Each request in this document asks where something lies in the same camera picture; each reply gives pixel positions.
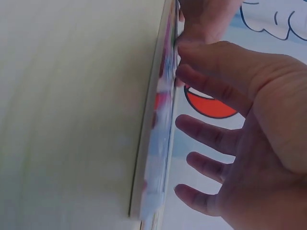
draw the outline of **knuckle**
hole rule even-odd
[[[225,48],[232,48],[235,44],[228,42],[228,41],[220,41],[214,44],[216,48],[225,49]]]
[[[222,90],[221,100],[222,101],[229,101],[231,99],[231,97],[233,96],[233,94],[234,94],[234,88],[227,85]]]
[[[217,148],[222,145],[222,141],[224,139],[224,133],[222,131],[217,131],[213,137],[213,142]]]

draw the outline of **finger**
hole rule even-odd
[[[229,84],[212,77],[207,77],[186,64],[178,67],[176,76],[190,87],[220,100],[237,110],[243,117],[248,115],[252,106],[251,100]]]
[[[179,10],[179,21],[184,22],[184,16],[183,16],[182,9]]]
[[[191,138],[227,155],[236,155],[242,130],[209,125],[188,115],[180,115],[176,126]]]
[[[223,183],[231,165],[215,161],[197,152],[187,156],[187,163],[195,170],[219,183]]]
[[[279,77],[285,67],[289,68],[287,56],[254,52],[229,42],[180,43],[178,53],[184,63],[199,72],[220,77],[251,100]]]
[[[206,39],[204,37],[204,34],[202,33],[202,29],[199,28],[200,26],[185,26],[184,31],[178,36],[176,39],[176,45],[179,45],[181,43],[190,43],[193,41],[198,42],[206,42]]]
[[[179,78],[176,78],[175,79],[175,85],[177,87],[182,87],[182,86],[184,86],[184,82],[182,80],[180,80]]]
[[[175,187],[175,193],[190,208],[212,217],[219,217],[220,213],[216,207],[217,195],[201,193],[185,184]]]

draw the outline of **beige background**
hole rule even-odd
[[[130,230],[163,0],[0,1],[0,229]]]

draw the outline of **book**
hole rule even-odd
[[[173,3],[173,5],[175,5],[175,14],[177,14],[178,3]],[[161,21],[161,30],[165,30],[163,29],[164,24],[167,24],[166,20]],[[177,30],[179,32],[183,30],[182,23],[178,23]],[[289,3],[287,0],[246,0],[232,19],[222,40],[259,52],[290,55],[307,63],[307,1],[294,0]],[[171,50],[176,56],[176,49],[172,48]],[[173,74],[173,79],[176,64],[177,62],[174,61],[172,65],[167,66],[170,74]],[[158,75],[154,74],[152,78],[157,79]],[[188,184],[200,191],[216,194],[221,185],[189,167],[186,164],[186,156],[191,151],[197,151],[224,163],[232,163],[234,157],[218,153],[186,136],[175,128],[174,120],[180,114],[188,114],[208,124],[237,129],[242,127],[244,118],[222,102],[189,86],[172,89],[172,95],[173,97],[169,99],[171,104],[167,104],[169,112],[161,110],[161,113],[157,113],[156,120],[157,124],[159,124],[160,116],[172,114],[167,125],[165,123],[163,125],[164,132],[167,133],[166,138],[168,141],[165,148],[168,149],[168,153],[164,154],[163,160],[151,155],[151,150],[159,146],[157,144],[158,140],[156,140],[155,144],[150,142],[143,148],[142,152],[139,151],[139,156],[147,155],[145,157],[147,162],[144,166],[144,171],[152,172],[153,175],[148,176],[148,174],[144,173],[144,178],[150,178],[150,180],[147,181],[147,188],[143,190],[143,195],[145,194],[144,196],[150,199],[149,197],[158,191],[150,186],[153,186],[154,183],[162,185],[160,186],[162,189],[159,190],[161,198],[159,202],[150,204],[147,201],[148,203],[146,203],[144,201],[146,198],[143,197],[144,206],[141,206],[141,209],[146,209],[147,212],[146,214],[143,212],[144,216],[141,215],[141,219],[144,223],[150,223],[146,229],[151,227],[152,229],[162,230],[183,230],[190,229],[193,226],[193,229],[197,230],[206,226],[207,229],[230,230],[231,227],[222,218],[208,217],[185,206],[176,197],[173,187],[177,184]],[[148,97],[148,103],[151,101],[154,101],[154,98]],[[155,132],[156,129],[151,131],[150,138],[147,137],[142,140],[142,137],[144,137],[142,136],[140,144],[145,139],[151,140]],[[156,174],[153,173],[155,165],[159,171],[159,173],[155,172]]]

